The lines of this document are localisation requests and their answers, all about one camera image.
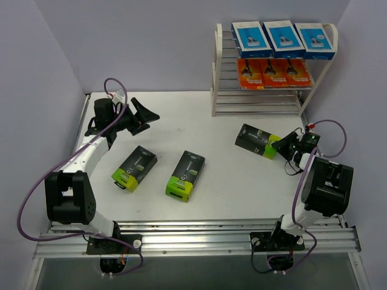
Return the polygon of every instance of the white shelf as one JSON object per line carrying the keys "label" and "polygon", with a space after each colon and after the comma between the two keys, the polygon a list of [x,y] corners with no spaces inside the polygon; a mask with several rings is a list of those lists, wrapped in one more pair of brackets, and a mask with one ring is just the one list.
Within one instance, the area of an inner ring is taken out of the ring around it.
{"label": "white shelf", "polygon": [[[323,24],[323,27],[332,31],[331,42],[337,50],[336,27],[333,24]],[[213,117],[236,114],[295,114],[301,116],[334,59],[319,60],[324,64],[324,68],[316,82],[308,68],[308,62],[313,60],[305,60],[305,66],[312,81],[311,86],[244,90],[239,86],[236,61],[241,57],[237,48],[232,32],[222,30],[222,25],[217,24],[212,60]]]}

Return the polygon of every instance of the green product box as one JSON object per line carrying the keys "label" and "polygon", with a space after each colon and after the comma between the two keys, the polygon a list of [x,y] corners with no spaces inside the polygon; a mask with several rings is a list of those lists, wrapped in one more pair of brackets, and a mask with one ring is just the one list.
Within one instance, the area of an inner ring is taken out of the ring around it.
{"label": "green product box", "polygon": [[165,194],[187,202],[203,169],[205,158],[184,151],[167,183]]}
{"label": "green product box", "polygon": [[156,155],[137,146],[111,177],[118,187],[133,192],[156,162]]}
{"label": "green product box", "polygon": [[272,144],[279,140],[281,140],[281,137],[243,124],[235,140],[235,145],[268,159],[273,159],[276,154],[276,149],[272,148]]}

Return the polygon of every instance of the orange product box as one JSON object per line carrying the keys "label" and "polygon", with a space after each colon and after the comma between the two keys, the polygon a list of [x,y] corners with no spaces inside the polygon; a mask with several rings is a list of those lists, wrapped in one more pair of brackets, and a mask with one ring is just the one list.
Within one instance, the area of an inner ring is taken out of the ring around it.
{"label": "orange product box", "polygon": [[290,86],[311,86],[312,81],[302,59],[284,60],[284,70]]}
{"label": "orange product box", "polygon": [[258,59],[238,59],[238,77],[241,89],[264,88]]}
{"label": "orange product box", "polygon": [[288,86],[286,81],[283,59],[260,59],[265,87],[280,88]]}

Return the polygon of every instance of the metal frame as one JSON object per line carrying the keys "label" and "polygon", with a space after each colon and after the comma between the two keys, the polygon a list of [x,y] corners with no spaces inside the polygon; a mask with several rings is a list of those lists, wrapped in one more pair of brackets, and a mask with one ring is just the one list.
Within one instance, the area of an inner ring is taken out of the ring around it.
{"label": "metal frame", "polygon": [[89,107],[90,97],[91,97],[91,94],[86,94],[86,100],[83,104],[82,112],[80,113],[77,135],[75,137],[74,146],[73,146],[73,150],[71,151],[71,153],[74,153],[75,150],[77,150],[77,145],[78,145],[78,141],[80,138],[80,132],[82,131],[83,122],[85,121],[85,117],[86,117],[86,111]]}
{"label": "metal frame", "polygon": [[[337,51],[338,32],[333,24],[323,24],[332,31],[332,45]],[[212,56],[211,114],[294,114],[301,116],[307,104],[320,85],[331,66],[332,60],[325,62],[324,68],[316,82],[307,88],[265,88],[260,90],[242,90],[239,88],[236,60],[240,59],[235,39],[230,30],[222,30],[222,25],[215,28],[215,43]]]}
{"label": "metal frame", "polygon": [[33,259],[31,264],[30,273],[28,274],[27,281],[25,282],[24,290],[35,290],[39,276],[42,271],[44,259]]}
{"label": "metal frame", "polygon": [[[271,231],[275,222],[276,219],[119,222],[119,226],[124,235],[141,234],[143,236],[141,251],[144,257],[224,256],[250,255],[249,234],[257,231]],[[314,253],[357,253],[360,249],[356,229],[342,228],[338,217],[321,220],[309,230],[319,241]],[[41,237],[61,236],[77,231],[79,229],[75,226],[53,223],[50,233],[42,234]],[[306,253],[314,244],[309,235],[304,235],[303,238],[305,251],[300,253]],[[34,258],[95,258],[96,256],[85,254],[86,246],[82,236],[39,242]],[[119,254],[111,254],[101,257],[118,256]]]}

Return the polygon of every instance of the lavender wall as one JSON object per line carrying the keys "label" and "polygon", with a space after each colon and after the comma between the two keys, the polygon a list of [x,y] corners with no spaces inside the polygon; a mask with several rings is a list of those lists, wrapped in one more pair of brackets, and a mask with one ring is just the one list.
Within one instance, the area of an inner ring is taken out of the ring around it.
{"label": "lavender wall", "polygon": [[[16,229],[27,190],[67,156],[85,95],[32,0],[0,3],[0,285],[22,289],[36,244]],[[23,218],[28,233],[47,229],[39,187]]]}
{"label": "lavender wall", "polygon": [[[387,2],[352,0],[339,22],[339,54],[307,111],[309,121],[332,118],[348,132],[335,161],[355,169],[346,219],[356,225],[372,289],[386,289],[386,46]],[[337,152],[340,129],[316,128],[322,148]]]}
{"label": "lavender wall", "polygon": [[86,92],[209,90],[216,23],[338,23],[350,0],[35,0]]}

